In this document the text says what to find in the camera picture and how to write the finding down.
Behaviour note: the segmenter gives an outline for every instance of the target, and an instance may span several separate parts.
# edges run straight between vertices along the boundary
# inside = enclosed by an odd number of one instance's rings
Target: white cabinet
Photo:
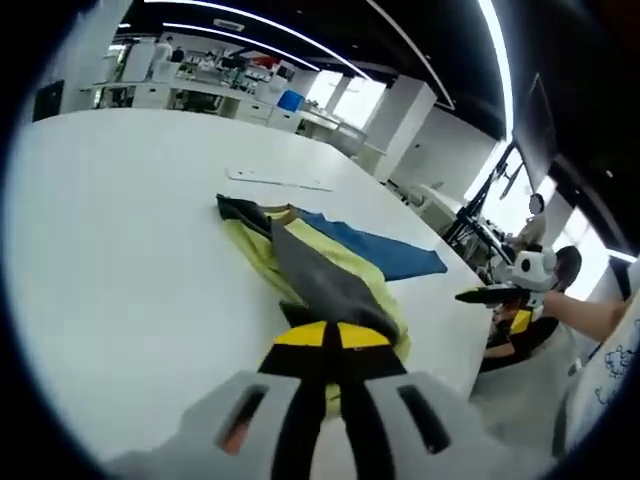
[[[266,125],[272,110],[272,107],[263,103],[240,100],[233,118],[243,122]]]
[[[134,108],[167,108],[171,88],[168,86],[138,85],[133,96]]]
[[[281,108],[274,108],[267,122],[267,126],[276,128],[284,132],[295,133],[300,125],[300,114],[290,112],[289,110],[283,110]]]

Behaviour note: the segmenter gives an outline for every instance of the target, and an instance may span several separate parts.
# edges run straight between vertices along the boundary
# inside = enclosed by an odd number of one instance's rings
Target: blue cloth
[[[298,216],[313,228],[373,263],[387,281],[447,272],[447,266],[434,251],[354,230],[344,222],[330,222],[321,213],[297,210]]]

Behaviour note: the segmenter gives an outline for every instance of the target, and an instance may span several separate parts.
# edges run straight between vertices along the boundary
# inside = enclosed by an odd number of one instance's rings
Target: blue container
[[[296,112],[300,108],[300,105],[304,101],[304,97],[293,90],[287,90],[282,94],[278,101],[278,106],[284,110],[290,112]]]

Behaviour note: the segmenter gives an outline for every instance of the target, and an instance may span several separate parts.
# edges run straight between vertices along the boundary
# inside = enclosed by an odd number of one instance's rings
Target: ceiling
[[[392,82],[397,74],[423,79],[441,104],[448,103],[423,62],[367,0],[221,3],[289,26],[352,62],[386,67],[385,72],[380,72],[357,63],[374,79]],[[454,101],[455,110],[451,113],[494,138],[502,137],[504,104],[500,72],[478,1],[377,0],[377,3],[427,56]],[[492,0],[492,3],[507,47],[516,117],[519,104],[539,73],[560,152],[583,179],[568,175],[557,164],[552,173],[561,180],[563,193],[570,202],[580,205],[596,224],[607,245],[638,253],[640,229],[634,225],[636,213],[620,199],[620,192],[633,191],[632,182],[640,174],[640,148],[635,138],[638,135],[633,131],[638,122],[633,121],[634,110],[629,108],[640,106],[635,103],[638,93],[634,88],[639,85],[640,49],[635,33],[637,22],[628,14],[629,8],[637,12],[634,4],[640,2]],[[215,18],[242,23],[245,29],[241,35],[273,45],[320,68],[353,73],[340,64],[327,66],[323,58],[335,60],[290,34],[219,10],[135,0],[123,21],[132,24],[132,31],[160,33],[162,22],[215,28]],[[613,178],[606,174],[607,170],[613,173]],[[616,235],[611,221],[584,194],[584,181],[611,210],[625,238]]]

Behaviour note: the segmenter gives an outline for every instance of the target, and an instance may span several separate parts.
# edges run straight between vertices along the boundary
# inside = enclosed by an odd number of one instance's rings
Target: computer monitor
[[[558,152],[556,130],[540,75],[536,75],[520,107],[513,138],[524,162],[531,189],[535,192],[549,173]]]

